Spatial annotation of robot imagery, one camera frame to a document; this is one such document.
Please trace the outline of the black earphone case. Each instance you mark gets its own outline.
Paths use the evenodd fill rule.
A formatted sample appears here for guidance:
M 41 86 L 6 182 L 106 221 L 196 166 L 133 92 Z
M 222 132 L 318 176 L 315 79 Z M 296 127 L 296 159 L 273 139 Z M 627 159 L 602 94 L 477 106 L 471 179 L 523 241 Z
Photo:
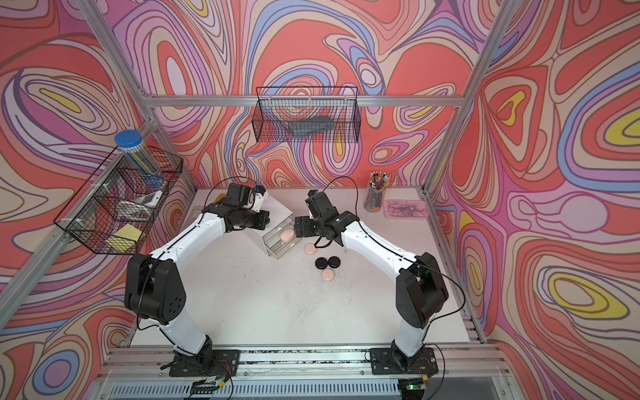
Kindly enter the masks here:
M 341 260 L 339 257 L 337 256 L 331 256 L 328 259 L 328 266 L 330 266 L 330 268 L 339 268 L 341 265 Z
M 319 270 L 325 270 L 328 267 L 328 260 L 320 257 L 315 260 L 315 267 Z

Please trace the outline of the pink earphone case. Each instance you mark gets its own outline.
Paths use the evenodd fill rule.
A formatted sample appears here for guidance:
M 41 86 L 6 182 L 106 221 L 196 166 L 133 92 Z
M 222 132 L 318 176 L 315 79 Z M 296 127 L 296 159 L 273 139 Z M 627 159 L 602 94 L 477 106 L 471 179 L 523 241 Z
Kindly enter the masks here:
M 335 280 L 336 278 L 336 273 L 335 271 L 331 270 L 331 269 L 325 269 L 321 272 L 321 277 L 322 280 L 325 282 L 331 282 L 333 280 Z
M 318 250 L 312 243 L 309 243 L 304 247 L 304 251 L 307 255 L 314 255 Z
M 281 231 L 280 240 L 283 243 L 290 243 L 295 238 L 295 232 L 291 228 Z

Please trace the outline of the white drawer cabinet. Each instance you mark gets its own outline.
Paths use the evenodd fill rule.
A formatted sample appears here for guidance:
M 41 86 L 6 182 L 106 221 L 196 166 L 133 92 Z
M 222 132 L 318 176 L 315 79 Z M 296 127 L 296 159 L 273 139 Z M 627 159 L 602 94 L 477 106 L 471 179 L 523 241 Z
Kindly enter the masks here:
M 269 193 L 266 193 L 266 195 L 267 197 L 263 201 L 261 210 L 269 212 L 269 218 L 270 218 L 269 224 L 266 226 L 265 230 L 263 231 L 249 229 L 248 231 L 245 232 L 249 240 L 252 241 L 265 254 L 267 253 L 265 250 L 265 246 L 263 244 L 263 236 L 274 225 L 277 225 L 278 223 L 283 221 L 290 214 L 293 215 L 293 212 L 289 208 L 285 207 L 282 203 L 280 203 L 280 201 L 273 198 Z

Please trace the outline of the pink earphone case front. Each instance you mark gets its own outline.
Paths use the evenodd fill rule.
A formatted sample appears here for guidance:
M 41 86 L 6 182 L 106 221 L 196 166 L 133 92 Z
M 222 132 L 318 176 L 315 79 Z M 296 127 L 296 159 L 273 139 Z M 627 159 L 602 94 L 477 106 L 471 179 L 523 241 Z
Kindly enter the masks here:
M 331 282 L 333 280 L 335 280 L 336 278 L 336 273 L 335 271 L 331 270 L 331 269 L 325 269 L 321 272 L 321 277 L 322 280 L 325 282 Z

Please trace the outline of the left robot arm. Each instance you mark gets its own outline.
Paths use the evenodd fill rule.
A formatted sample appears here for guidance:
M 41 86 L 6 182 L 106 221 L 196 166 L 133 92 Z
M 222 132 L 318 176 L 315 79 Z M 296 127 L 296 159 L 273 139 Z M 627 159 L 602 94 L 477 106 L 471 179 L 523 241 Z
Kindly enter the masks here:
M 263 231 L 268 223 L 268 211 L 212 204 L 175 239 L 128 260 L 125 307 L 135 313 L 136 320 L 150 321 L 173 345 L 172 376 L 211 376 L 223 368 L 210 337 L 185 310 L 181 271 L 226 233 L 246 228 Z

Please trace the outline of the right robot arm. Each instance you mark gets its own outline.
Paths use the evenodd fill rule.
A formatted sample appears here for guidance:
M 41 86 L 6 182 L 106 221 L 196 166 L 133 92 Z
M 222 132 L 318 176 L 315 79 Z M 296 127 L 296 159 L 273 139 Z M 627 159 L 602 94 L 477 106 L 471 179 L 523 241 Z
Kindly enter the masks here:
M 429 328 L 449 299 L 436 258 L 393 245 L 350 212 L 328 218 L 296 217 L 294 231 L 298 238 L 325 239 L 355 251 L 391 278 L 401 325 L 390 345 L 390 355 L 381 361 L 403 373 L 410 370 L 425 349 Z

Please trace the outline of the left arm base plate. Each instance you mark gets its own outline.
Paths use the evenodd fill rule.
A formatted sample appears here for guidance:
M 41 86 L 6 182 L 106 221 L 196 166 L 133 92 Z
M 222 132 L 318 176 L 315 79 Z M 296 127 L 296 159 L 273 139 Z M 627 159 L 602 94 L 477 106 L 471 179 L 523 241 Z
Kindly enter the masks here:
M 174 378 L 229 377 L 236 376 L 241 352 L 239 350 L 212 350 L 197 356 L 178 352 L 174 359 L 163 368 L 169 369 Z

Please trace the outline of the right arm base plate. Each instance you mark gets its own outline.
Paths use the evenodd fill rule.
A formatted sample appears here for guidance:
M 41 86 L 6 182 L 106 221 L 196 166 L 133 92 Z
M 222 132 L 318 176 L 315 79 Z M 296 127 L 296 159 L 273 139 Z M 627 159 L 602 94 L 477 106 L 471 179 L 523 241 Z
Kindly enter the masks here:
M 396 348 L 371 348 L 367 351 L 374 375 L 422 375 L 439 372 L 433 348 L 422 347 L 415 355 L 406 356 Z

